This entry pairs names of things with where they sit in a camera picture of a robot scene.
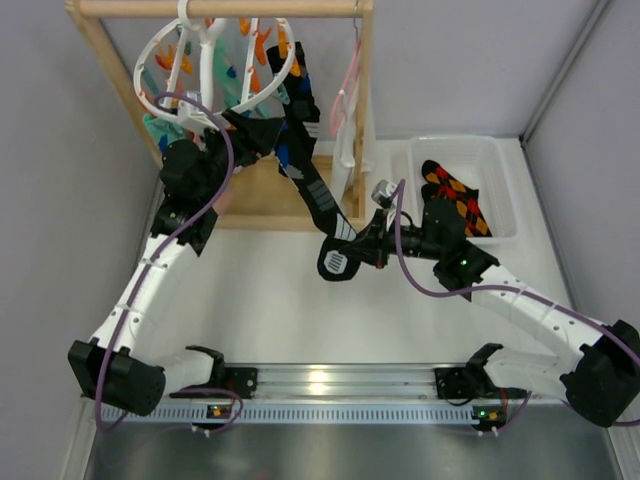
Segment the gray wall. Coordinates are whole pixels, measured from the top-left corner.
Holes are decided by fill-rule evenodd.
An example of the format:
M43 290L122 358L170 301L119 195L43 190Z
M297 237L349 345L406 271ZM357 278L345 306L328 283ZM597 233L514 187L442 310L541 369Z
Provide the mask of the gray wall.
M122 291L156 168L63 2L3 3L0 477L57 478L66 361Z
M371 82L378 136L519 135L595 3L376 0ZM133 65L165 23L107 25ZM353 51L352 22L294 19L292 25L328 115ZM326 122L321 127L326 136Z
M617 0L531 142L578 307L640 328L640 2Z

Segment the cable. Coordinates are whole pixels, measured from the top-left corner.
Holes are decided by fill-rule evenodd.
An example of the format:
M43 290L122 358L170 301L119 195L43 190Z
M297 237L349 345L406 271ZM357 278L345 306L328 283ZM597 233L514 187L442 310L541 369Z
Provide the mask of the cable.
M240 418L240 415L242 415L242 411L244 410L244 401L242 400L242 397L240 395L238 395L236 392L233 392L231 390L226 390L226 389L223 389L223 388L185 388L185 389L180 390L180 393L206 393L206 394L209 394L209 395L226 395L226 396L232 398L234 402L237 400L238 403L240 404L240 406L239 406L238 410L236 411L235 415L231 419L229 419L229 421L224 423L220 428L218 428L216 430L207 430L206 432L208 432L208 433L205 433L207 435L207 437L209 435L217 435L217 434L222 433L222 432L224 432L226 430L229 430L231 428L231 426L236 422L236 420L238 420L238 418ZM146 447L147 445L149 445L150 443L152 443L158 437L164 435L165 433L173 432L173 431L176 431L176 430L196 431L196 430L194 430L194 428L197 429L197 427L193 427L192 425L172 425L170 427L163 428L159 432L156 432L153 435L149 435L148 438L146 438L145 440L143 440L142 442L137 444L126 455L124 455L123 457L120 457L115 462L109 462L109 461L106 460L105 451L104 451L104 443L100 444L100 446L98 448L98 455L100 456L100 461L102 462L102 464L104 466L106 466L107 468L115 468L115 467L118 467L118 466L122 465L129 458L131 458L131 456L134 453L137 453L142 448Z
M510 425L513 425L513 423L520 417L520 415L522 415L522 412L524 412L524 409L529 404L529 400L531 400L531 395L532 395L532 392L527 392L527 396L524 397L524 400L522 401L518 409L515 411L515 413L511 415L511 417L509 417L509 420L507 420L507 423L505 423L503 426L497 429L499 432L504 432L506 428L508 428Z
M411 225L412 227L414 226L413 218L411 218L411 215L409 215L407 212L400 212L400 215L409 220L409 225Z
M393 199L396 198L396 197L398 198L396 208L398 210L400 210L400 211L402 211L402 201L403 201L403 198L404 198L404 187L405 187L405 180L403 179L403 180L400 180L396 190L393 192L393 194L391 195L391 198L390 198L391 201L393 201ZM622 340L620 340L618 337L616 337L613 333L611 333L605 327L603 327L601 325L598 325L596 322L594 322L590 318L582 315L581 313L575 312L575 311L571 310L570 308L563 307L562 305L557 305L554 302L552 302L551 300L549 300L549 299L547 299L547 298L545 298L545 297L543 297L541 295L538 295L536 293L532 293L532 292L529 292L527 290L521 291L519 288L510 287L510 286L507 286L507 285L478 285L476 287L466 287L466 288L461 288L459 290L452 290L450 292L434 292L434 291L431 291L431 290L428 290L428 289L424 288L422 285L420 285L416 281L416 279L413 277L413 275L411 275L411 272L409 271L409 268L407 267L407 262L406 262L406 260L404 258L404 254L402 252L402 243L401 243L401 238L400 238L401 228L400 227L401 227L400 215L396 215L396 218L395 218L395 221L394 221L395 244L396 244L395 246L396 246L396 255L398 257L398 262L400 263L400 269L402 270L402 273L406 277L407 281L416 290L418 290L420 293L423 293L424 295L427 295L428 297L433 297L433 298L450 298L450 297L455 297L455 296L458 296L458 295L464 295L464 294L467 294L467 293L484 292L484 291L488 291L488 290L501 291L501 292L510 292L510 293L518 293L518 294L524 295L525 297L529 297L529 298L531 298L531 299L533 299L533 300L535 300L535 301L537 301L539 303L542 303L543 305L546 305L547 307L553 307L553 308L557 309L558 311L560 311L561 313L564 313L565 315L568 315L571 318L574 318L574 319L578 320L579 322L582 322L582 323L590 326L591 328L596 330L598 333L604 335L609 340L611 340L618 348L620 348L620 350L622 350L633 361L633 363L636 364L636 366L638 368L640 368L640 356L638 356ZM516 415L519 416L520 415L519 412L520 412L520 410L518 410L514 416L516 416ZM616 423L614 423L614 426L616 426L616 427L636 427L638 425L640 425L640 418L638 418L636 420L629 421L629 422L616 422Z
M460 402L460 403L453 403L451 400L449 400L448 398L444 399L445 402L447 402L449 405L452 405L454 407L463 407L465 405L468 405L469 403L473 402L473 397L469 397L466 400Z
M187 97L186 95L179 94L179 93L173 93L173 92L161 93L154 100L154 103L155 103L156 107L158 107L159 109L164 110L164 111L170 111L170 109L164 108L160 104L160 100L162 100L163 98L167 98L167 97L169 97L169 98L177 98L179 100L182 100L184 102L187 102L187 103L193 105L194 107L196 107L197 109L202 111L207 116L209 121L211 123L213 123L218 128L218 130L222 134L222 138L224 139L225 146L227 147L227 161L228 161L227 172L226 172L226 175L224 177L224 180L222 181L222 185L220 186L220 189L216 192L216 194L213 196L213 198L211 198L211 200L209 200L209 202L207 202L207 204L204 207L202 207L198 212L196 212L191 218L189 218L186 222L184 222L184 224L182 224L175 231L173 231L158 246L158 248L155 250L155 252L153 252L153 254L151 255L151 258L150 258L150 262L144 266L144 268L142 269L142 272L140 273L140 276L138 277L138 279L136 280L135 284L133 285L133 288L131 289L131 293L129 294L129 297L127 298L127 307L128 308L131 308L133 306L133 302L135 301L135 299L136 299L136 297L138 295L138 292L140 291L140 288L142 287L142 284L144 283L145 278L147 277L147 275L149 274L149 271L151 270L152 263L155 260L158 259L158 257L162 253L162 251L169 245L169 243L171 243L173 240L175 240L182 232L184 232L187 228L189 228L191 225L193 225L195 222L197 222L200 219L200 217L202 217L205 213L207 213L213 207L213 205L218 201L220 196L226 190L227 185L229 184L229 181L231 180L231 176L233 175L233 167L234 167L233 145L231 144L231 139L229 138L229 134L226 131L225 124L222 121L220 121L216 117L216 115L214 115L213 112L211 112L211 110L206 108L204 105L202 105L199 102ZM100 365L100 373L98 374L98 381L97 381L97 385L96 385L95 404L94 404L94 416L95 416L95 421L96 421L96 428L100 433L112 432L113 429L115 429L118 425L120 425L120 423L122 423L122 421L124 420L124 418L127 415L126 413L124 413L120 418L118 418L115 422L113 422L108 427L105 426L104 422L102 421L102 396L103 396L103 393L104 393L104 382L105 382L105 379L106 379L106 376L107 376L107 368L109 366L109 361L111 359L111 355L113 353L113 349L115 347L115 344L118 341L118 338L120 337L120 333L122 332L122 329L124 328L124 324L125 324L125 321L127 319L127 315L128 314L129 314L129 310L128 309L125 309L125 310L122 311L122 314L120 315L120 318L118 319L118 323L116 324L116 327L113 330L113 335L109 339L109 343L107 345L107 348L106 348L105 353L104 353L104 357L102 359L102 364Z

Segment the white plastic bin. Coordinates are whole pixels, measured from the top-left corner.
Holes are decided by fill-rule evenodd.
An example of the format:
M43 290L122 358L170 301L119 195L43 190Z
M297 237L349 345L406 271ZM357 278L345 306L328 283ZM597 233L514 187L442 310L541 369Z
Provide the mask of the white plastic bin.
M478 204L493 237L470 240L478 245L514 241L518 235L518 212L513 202L504 153L493 137L432 136L414 137L409 142L409 178L405 201L410 200L420 218L424 202L420 189L425 160L438 162L451 175L470 188L479 190Z

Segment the orange clothes peg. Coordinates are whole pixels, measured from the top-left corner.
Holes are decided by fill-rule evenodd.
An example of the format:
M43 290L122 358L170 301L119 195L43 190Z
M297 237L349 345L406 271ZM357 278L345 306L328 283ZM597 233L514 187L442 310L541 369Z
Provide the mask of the orange clothes peg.
M155 55L156 63L158 66L166 72L170 72L173 67L173 60L176 56L176 51L173 48L173 45L169 45L169 53L167 55L164 54L164 49L162 45L158 46L158 53ZM191 61L189 57L186 55L182 55L182 63L180 65L182 71L188 75L191 75L193 72L193 67L191 66Z
M193 73L193 67L191 66L191 60L189 60L189 57L187 57L186 55L182 56L182 65L180 66L180 68L182 68L182 71L184 73L186 73L187 75L191 75L191 73Z
M238 24L240 25L240 33L243 37L249 35L249 29L251 28L251 22L247 22L244 17L238 18Z
M258 72L256 72L256 67L249 67L249 72L251 73L251 83L250 89L253 93L258 93L262 90L260 86L260 78L258 77Z
M293 57L293 65L291 65L291 70L289 71L289 73L294 77L299 77L301 75L300 65L298 64L298 59L296 57Z
M167 89L169 88L169 79L167 79ZM178 77L178 80L176 81L176 88L174 90L175 93L184 93L184 82L182 81L182 79L180 77ZM171 107L172 108L176 108L178 106L178 103L180 103L180 100L177 98L173 98L171 99Z
M174 55L173 46L169 45L169 54L165 55L162 45L158 45L158 53L155 55L156 63L161 69L170 72Z
M282 25L278 23L278 53L280 54L281 59L287 58L287 53L289 51L289 43L287 43L287 34L282 28ZM298 64L298 59L293 57L293 65L291 65L291 71L289 72L294 77L299 77L300 73L300 65Z
M256 58L258 59L258 63L262 66L267 64L267 55L264 53L264 42L269 38L272 30L273 28L269 27L266 32L260 33L260 20L258 20L258 29L253 32L256 36Z

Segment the wooden frame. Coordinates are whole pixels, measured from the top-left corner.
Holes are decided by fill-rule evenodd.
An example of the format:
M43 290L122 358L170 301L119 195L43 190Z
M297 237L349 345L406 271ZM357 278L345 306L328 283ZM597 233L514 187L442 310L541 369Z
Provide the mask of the wooden frame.
M101 18L177 18L177 0L65 0L67 12L90 45L120 100L149 147L158 166L160 154L142 123L144 108L133 89L131 75L122 62ZM365 223L365 182L362 173L367 92L373 34L373 0L191 0L190 17L305 17L361 18L360 85L356 106L356 167L354 183L343 201L354 228ZM316 168L328 183L331 158L314 157ZM234 176L238 193L220 219L226 228L259 230L315 230L306 206L293 185L277 173L274 161L261 160Z

